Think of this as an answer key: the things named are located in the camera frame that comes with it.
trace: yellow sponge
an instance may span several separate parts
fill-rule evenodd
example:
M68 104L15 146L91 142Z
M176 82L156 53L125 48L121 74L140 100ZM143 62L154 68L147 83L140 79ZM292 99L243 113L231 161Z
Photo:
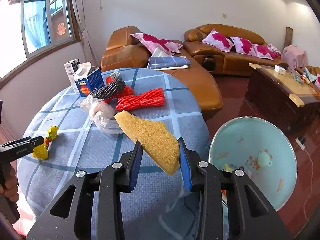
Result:
M122 111L115 115L123 132L135 143L141 143L146 153L165 173L172 176L178 166L180 149L176 138L163 122L142 119Z

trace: finger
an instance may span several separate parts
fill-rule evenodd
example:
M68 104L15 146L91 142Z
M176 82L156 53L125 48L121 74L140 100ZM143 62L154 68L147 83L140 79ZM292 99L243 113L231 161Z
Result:
M19 194L16 193L12 197L9 198L12 202L16 202L19 200Z
M16 171L15 169L11 166L11 169L10 169L10 177L14 177L16 176Z
M13 197L17 194L18 192L18 186L16 185L15 187L13 187L12 189L6 189L4 191L4 195L8 198Z
M14 186L17 185L17 178L16 177L12 177L10 179L8 179L6 182L5 182L5 187L7 189L12 189Z

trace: milk carton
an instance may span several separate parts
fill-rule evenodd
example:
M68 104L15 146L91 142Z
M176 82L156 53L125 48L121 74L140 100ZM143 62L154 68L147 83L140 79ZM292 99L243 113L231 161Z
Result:
M71 86L76 94L79 94L79 90L77 88L77 85L73 77L75 76L76 71L78 70L78 64L80 64L80 62L79 62L79 59L77 58L77 59L70 60L64 65L66 72L68 74L68 78L70 80Z
M90 62L78 65L74 81L82 97L104 86L100 68L91 66Z

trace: silver screw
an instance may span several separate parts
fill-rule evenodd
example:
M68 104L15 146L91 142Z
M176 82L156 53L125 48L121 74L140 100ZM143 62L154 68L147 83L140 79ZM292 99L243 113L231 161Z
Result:
M208 163L204 162L204 161L201 161L201 162L199 162L199 166L202 167L202 168L206 168L206 167L208 167Z
M112 167L113 167L114 169L119 169L119 168L122 167L122 164L121 164L121 163L114 163L114 164L112 165Z
M81 178L81 177L83 177L85 175L85 171L78 171L77 173L76 173L76 176L78 177L78 178Z
M236 170L236 175L239 177L242 177L244 175L244 172L242 170Z

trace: human hand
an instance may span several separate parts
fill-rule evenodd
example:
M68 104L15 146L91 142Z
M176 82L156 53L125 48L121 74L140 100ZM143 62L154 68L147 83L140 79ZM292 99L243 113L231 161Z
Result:
M6 189L3 190L3 187L0 185L0 195L5 195L7 198L9 198L11 201L15 202L19 200L19 194L18 194L18 186L17 186L17 178L15 177L16 171L11 166L10 169L10 178L8 178L5 181L5 187Z

